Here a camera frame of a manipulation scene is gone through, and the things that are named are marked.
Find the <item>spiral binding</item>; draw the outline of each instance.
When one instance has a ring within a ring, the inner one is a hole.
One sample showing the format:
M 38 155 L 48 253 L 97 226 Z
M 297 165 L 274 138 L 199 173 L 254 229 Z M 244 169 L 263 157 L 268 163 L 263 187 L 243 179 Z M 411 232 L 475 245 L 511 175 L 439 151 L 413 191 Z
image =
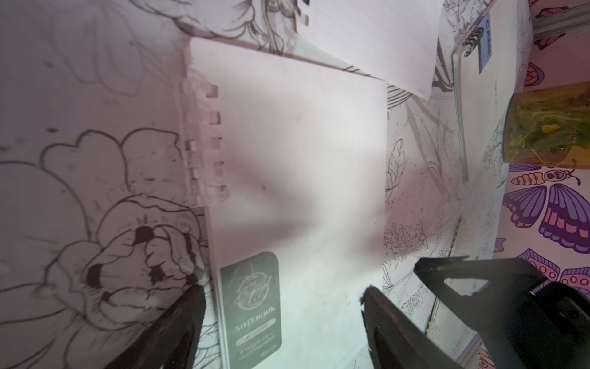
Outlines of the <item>spiral binding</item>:
M 476 46 L 479 45 L 479 41 L 481 40 L 482 36 L 483 27 L 477 27 L 469 34 L 467 39 L 463 42 L 463 46 L 467 46 L 467 51 L 465 51 L 466 57 L 471 55 Z
M 218 86 L 189 68 L 179 83 L 179 136 L 185 168 L 186 201 L 190 207 L 219 203 L 228 198 L 223 175 L 223 143 L 219 127 Z

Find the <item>flower line drawing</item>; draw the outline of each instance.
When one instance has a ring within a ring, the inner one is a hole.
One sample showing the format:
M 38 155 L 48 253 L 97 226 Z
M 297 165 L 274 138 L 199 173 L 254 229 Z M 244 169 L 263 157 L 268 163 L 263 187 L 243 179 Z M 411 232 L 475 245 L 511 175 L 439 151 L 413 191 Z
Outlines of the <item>flower line drawing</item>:
M 190 286 L 207 311 L 195 363 L 220 365 L 204 216 L 184 204 L 179 138 L 97 130 L 0 162 L 3 368 L 103 368 Z

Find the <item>leaf drawing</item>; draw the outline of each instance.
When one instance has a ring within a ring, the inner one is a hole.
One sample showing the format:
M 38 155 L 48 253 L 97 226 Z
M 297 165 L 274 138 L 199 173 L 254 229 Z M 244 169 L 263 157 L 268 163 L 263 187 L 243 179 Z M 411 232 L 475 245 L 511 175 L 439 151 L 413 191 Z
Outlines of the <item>leaf drawing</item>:
M 391 191 L 399 186 L 399 182 L 404 173 L 405 164 L 408 159 L 404 152 L 404 141 L 400 138 L 395 142 L 394 150 L 389 157 L 389 164 L 387 166 L 387 176 L 385 184 L 385 197 L 386 201 L 391 196 Z

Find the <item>notebook label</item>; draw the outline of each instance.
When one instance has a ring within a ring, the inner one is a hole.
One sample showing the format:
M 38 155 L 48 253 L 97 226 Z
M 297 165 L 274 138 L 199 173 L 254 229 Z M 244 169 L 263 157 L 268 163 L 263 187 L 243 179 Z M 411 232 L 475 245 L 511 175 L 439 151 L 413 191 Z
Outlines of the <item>notebook label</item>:
M 489 13 L 481 20 L 477 27 L 483 28 L 483 35 L 481 36 L 478 47 L 481 74 L 481 71 L 485 68 L 487 62 L 491 58 L 491 25 Z
M 231 369 L 251 369 L 281 347 L 278 259 L 263 252 L 221 268 Z

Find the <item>white surface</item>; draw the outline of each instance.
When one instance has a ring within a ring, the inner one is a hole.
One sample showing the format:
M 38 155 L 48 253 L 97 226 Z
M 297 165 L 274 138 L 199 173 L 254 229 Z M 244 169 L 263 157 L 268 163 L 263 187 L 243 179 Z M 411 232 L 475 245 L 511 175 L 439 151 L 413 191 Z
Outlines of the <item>white surface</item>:
M 382 283 L 386 84 L 203 39 L 189 47 L 188 67 L 219 86 L 227 151 L 230 197 L 206 212 L 214 278 L 265 250 L 278 258 L 283 343 L 257 368 L 344 367 L 366 345 L 359 298 Z
M 323 0 L 297 6 L 297 33 L 320 49 L 423 99 L 432 90 L 443 0 Z
M 491 58 L 479 73 L 478 48 L 461 57 L 458 98 L 463 114 L 467 176 L 481 170 L 486 145 L 503 119 L 516 82 L 517 2 L 497 0 L 490 10 Z

